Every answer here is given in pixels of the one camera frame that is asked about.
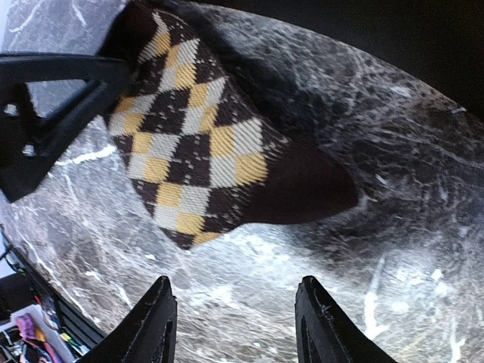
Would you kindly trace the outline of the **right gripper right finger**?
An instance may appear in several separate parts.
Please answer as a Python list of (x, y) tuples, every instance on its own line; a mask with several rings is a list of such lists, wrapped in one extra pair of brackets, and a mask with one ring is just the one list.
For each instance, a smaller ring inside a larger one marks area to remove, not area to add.
[(305, 276), (295, 298), (299, 362), (396, 361), (369, 340), (313, 276)]

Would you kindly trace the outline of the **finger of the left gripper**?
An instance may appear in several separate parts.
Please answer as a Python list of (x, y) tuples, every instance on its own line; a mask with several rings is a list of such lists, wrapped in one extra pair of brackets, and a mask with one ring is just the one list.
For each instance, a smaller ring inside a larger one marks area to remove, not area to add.
[[(85, 85), (40, 117), (28, 85), (82, 80)], [(34, 192), (79, 133), (116, 102), (129, 83), (128, 64), (83, 54), (1, 55), (1, 190), (11, 203)]]

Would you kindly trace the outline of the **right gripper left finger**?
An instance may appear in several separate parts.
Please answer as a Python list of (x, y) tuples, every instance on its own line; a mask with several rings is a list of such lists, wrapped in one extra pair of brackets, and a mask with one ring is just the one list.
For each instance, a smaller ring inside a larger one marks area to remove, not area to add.
[(166, 276), (159, 277), (121, 323), (80, 363), (175, 361), (177, 301)]

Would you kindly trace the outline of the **brown tan argyle sock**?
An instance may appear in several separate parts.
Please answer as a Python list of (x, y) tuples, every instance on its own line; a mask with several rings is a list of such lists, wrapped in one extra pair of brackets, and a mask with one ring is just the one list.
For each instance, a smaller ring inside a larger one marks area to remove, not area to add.
[(313, 222), (356, 206), (350, 174), (279, 132), (160, 3), (128, 2), (99, 53), (129, 66), (104, 120), (154, 224), (182, 249), (248, 223)]

